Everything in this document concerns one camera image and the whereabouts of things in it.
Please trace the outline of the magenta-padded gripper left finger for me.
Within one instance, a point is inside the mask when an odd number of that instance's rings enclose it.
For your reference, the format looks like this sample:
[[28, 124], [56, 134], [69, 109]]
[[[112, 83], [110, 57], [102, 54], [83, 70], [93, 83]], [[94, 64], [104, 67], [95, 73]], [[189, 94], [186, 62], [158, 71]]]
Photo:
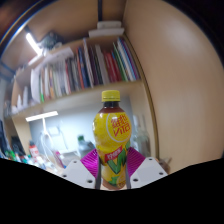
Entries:
[[101, 171], [97, 151], [92, 150], [81, 160], [72, 160], [61, 174], [61, 177], [83, 188], [99, 189]]

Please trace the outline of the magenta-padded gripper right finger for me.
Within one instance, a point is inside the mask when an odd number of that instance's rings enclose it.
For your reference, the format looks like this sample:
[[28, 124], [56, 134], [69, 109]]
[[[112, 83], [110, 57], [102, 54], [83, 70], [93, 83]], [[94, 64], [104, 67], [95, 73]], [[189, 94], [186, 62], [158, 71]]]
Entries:
[[128, 189], [144, 187], [166, 175], [166, 171], [155, 158], [144, 157], [134, 148], [129, 148], [126, 164], [126, 186]]

